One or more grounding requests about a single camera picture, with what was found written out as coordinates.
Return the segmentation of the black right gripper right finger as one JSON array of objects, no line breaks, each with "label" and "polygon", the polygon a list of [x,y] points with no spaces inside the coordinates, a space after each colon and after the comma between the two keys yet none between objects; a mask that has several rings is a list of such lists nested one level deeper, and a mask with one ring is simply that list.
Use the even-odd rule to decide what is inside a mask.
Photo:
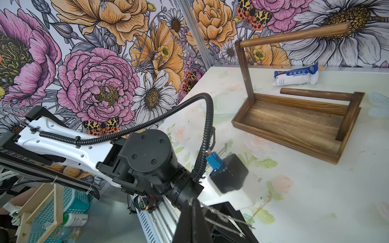
[{"label": "black right gripper right finger", "polygon": [[213,243],[200,202],[193,200],[193,242]]}]

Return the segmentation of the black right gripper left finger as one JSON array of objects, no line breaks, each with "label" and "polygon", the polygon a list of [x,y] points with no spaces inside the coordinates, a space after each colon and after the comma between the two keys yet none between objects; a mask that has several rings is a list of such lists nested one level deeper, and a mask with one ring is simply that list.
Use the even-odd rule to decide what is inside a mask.
[{"label": "black right gripper left finger", "polygon": [[181,209],[178,225],[172,243],[192,243],[192,199]]}]

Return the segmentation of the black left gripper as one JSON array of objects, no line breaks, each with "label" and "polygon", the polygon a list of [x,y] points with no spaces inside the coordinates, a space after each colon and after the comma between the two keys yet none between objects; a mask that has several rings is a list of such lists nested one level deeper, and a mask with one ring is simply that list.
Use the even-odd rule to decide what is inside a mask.
[{"label": "black left gripper", "polygon": [[117,183],[122,192],[151,195],[156,200],[165,196],[172,206],[181,209],[204,190],[178,162],[169,137],[160,130],[131,133],[127,139],[111,144],[112,149],[96,168]]}]

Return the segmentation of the wooden jewelry display stand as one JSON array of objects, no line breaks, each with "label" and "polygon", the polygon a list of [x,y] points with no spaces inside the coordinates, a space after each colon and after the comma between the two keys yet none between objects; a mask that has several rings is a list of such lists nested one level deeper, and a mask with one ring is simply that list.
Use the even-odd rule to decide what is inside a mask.
[{"label": "wooden jewelry display stand", "polygon": [[348,32],[340,23],[235,42],[247,99],[232,120],[235,128],[320,160],[337,164],[356,120],[363,92],[341,93],[282,88],[279,96],[254,93],[244,49]]}]

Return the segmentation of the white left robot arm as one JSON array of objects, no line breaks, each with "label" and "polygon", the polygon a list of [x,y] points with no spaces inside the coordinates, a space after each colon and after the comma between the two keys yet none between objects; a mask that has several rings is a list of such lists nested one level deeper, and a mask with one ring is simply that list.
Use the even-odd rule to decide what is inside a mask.
[{"label": "white left robot arm", "polygon": [[166,197],[178,209],[204,189],[178,162],[169,137],[160,130],[131,133],[128,138],[91,145],[65,143],[43,137],[41,132],[69,135],[77,140],[91,138],[65,127],[39,108],[31,112],[25,128],[1,136],[1,151],[32,163],[59,163],[83,170],[130,195],[150,195],[156,200]]}]

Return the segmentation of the light wooden rack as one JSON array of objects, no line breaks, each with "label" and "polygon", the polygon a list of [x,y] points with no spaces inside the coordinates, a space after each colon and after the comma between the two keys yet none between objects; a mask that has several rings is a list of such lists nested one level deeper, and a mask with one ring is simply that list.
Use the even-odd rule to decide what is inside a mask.
[{"label": "light wooden rack", "polygon": [[27,243],[34,219],[40,211],[54,200],[54,222],[48,227],[43,235],[38,239],[39,243],[45,242],[54,230],[63,223],[63,200],[64,186],[58,184],[44,183],[32,195],[32,197],[23,205],[19,211],[21,216],[20,226],[17,230],[18,243]]}]

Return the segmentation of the white blue toothpaste tube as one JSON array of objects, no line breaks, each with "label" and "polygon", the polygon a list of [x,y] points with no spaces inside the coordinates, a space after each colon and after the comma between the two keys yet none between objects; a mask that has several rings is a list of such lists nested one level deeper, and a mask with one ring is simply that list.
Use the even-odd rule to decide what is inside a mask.
[{"label": "white blue toothpaste tube", "polygon": [[286,87],[286,86],[300,86],[306,84],[316,84],[319,79],[319,71],[322,70],[322,66],[319,63],[315,63],[311,66],[306,66],[289,71],[276,71],[274,74],[275,81],[273,86]]}]

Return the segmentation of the aluminium front rail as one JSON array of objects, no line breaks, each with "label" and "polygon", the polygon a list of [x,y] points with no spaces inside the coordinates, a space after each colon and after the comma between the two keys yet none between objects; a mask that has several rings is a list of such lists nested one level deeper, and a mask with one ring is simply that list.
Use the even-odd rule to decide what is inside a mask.
[{"label": "aluminium front rail", "polygon": [[133,195],[130,200],[148,243],[171,243],[178,226],[180,211],[163,196]]}]

